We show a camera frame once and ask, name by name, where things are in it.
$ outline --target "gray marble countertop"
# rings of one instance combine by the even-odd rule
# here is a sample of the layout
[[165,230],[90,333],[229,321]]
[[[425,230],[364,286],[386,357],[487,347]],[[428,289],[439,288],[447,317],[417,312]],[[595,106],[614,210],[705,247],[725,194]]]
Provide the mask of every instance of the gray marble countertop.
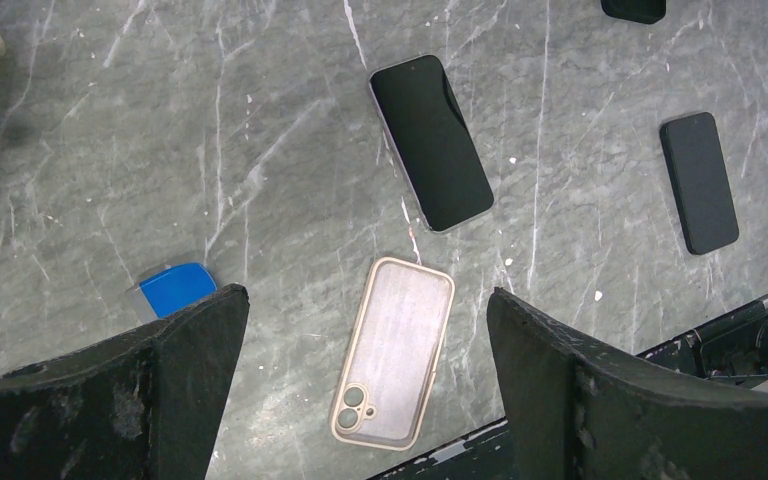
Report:
[[[208,478],[365,478],[501,417],[494,286],[631,352],[768,292],[768,0],[670,0],[654,26],[597,0],[0,0],[0,32],[0,374],[134,327],[122,293],[195,251],[252,305]],[[417,220],[367,90],[419,53],[497,198],[446,235]],[[658,126],[702,110],[741,233],[697,257]],[[385,254],[458,288],[403,453],[327,425]]]

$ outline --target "black case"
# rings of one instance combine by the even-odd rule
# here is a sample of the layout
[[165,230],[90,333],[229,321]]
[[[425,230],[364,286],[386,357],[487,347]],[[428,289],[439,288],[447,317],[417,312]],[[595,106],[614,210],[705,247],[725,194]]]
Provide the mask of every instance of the black case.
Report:
[[602,0],[609,17],[652,25],[667,14],[667,0]]
[[660,134],[687,249],[704,255],[734,243],[740,230],[713,115],[669,121]]

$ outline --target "gray-green object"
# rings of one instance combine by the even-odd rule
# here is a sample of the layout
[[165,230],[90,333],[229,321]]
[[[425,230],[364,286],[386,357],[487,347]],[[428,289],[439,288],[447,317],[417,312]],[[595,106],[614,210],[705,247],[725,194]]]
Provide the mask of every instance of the gray-green object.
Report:
[[345,408],[337,415],[337,424],[343,428],[352,428],[357,423],[357,412],[351,408]]
[[343,403],[350,407],[357,407],[361,402],[363,402],[363,390],[358,387],[352,387],[343,394]]

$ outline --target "blue object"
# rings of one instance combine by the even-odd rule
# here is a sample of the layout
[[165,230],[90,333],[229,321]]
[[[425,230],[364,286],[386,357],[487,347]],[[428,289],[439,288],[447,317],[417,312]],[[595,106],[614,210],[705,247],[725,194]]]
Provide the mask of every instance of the blue object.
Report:
[[216,291],[216,282],[201,264],[184,263],[140,282],[140,290],[157,318],[165,318]]

